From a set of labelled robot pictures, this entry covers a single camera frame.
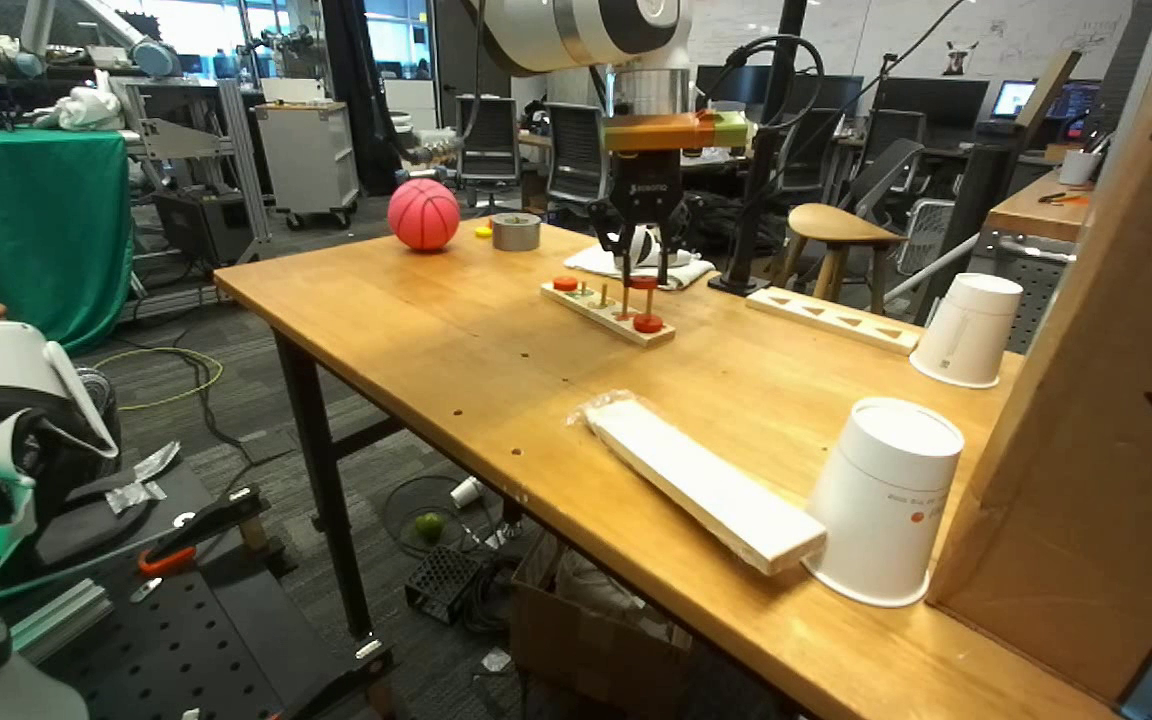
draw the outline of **green cloth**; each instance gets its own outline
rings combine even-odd
[[[132,275],[118,132],[0,128],[0,300],[69,352],[116,328]]]

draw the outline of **white paper cup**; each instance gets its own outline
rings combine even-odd
[[[468,507],[482,497],[482,484],[476,474],[465,474],[457,489],[450,489],[450,502],[457,507]]]
[[[1058,160],[1058,185],[1091,185],[1091,172],[1097,172],[1101,154],[1077,149],[1077,151],[1062,151]]]
[[[937,308],[911,368],[957,389],[1000,382],[1000,365],[1024,287],[988,273],[958,273]]]
[[[808,502],[823,523],[810,575],[858,602],[915,602],[958,452],[962,431],[933,406],[858,401]]]

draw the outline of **cardboard box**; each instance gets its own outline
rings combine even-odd
[[[557,560],[558,538],[538,536],[515,572],[509,608],[509,651],[515,666],[605,713],[680,716],[693,651],[557,597]]]
[[[1113,709],[1152,659],[1152,98],[947,529],[933,602]]]

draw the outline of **wooden block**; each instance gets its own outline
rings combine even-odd
[[[583,406],[583,425],[693,519],[701,519],[745,564],[776,575],[798,564],[823,523],[776,497],[734,465],[718,460],[630,397],[606,397]]]
[[[889,318],[889,317],[873,317],[873,313],[858,313],[858,308],[843,308],[843,303],[827,303],[827,300],[815,300],[815,294],[798,294],[798,291],[788,291],[788,287],[758,287],[747,294],[753,308],[758,313],[776,313],[776,317],[791,317],[791,318],[803,318],[803,324],[818,324],[818,328],[832,328],[832,331],[847,331],[855,340],[867,340],[867,342],[879,342],[879,349],[891,349],[891,352],[911,352],[921,342],[921,328],[911,324],[901,324],[901,318]]]
[[[570,308],[577,317],[601,324],[605,331],[619,336],[619,340],[630,340],[630,342],[664,342],[673,340],[673,324],[661,324],[655,331],[639,331],[630,328],[629,317],[619,317],[619,303],[606,303],[601,308],[601,294],[596,291],[558,291],[551,284],[538,284],[542,294],[558,300],[564,308]]]

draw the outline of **red ball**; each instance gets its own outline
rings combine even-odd
[[[441,253],[457,241],[461,202],[436,180],[409,180],[387,195],[387,228],[412,253]]]

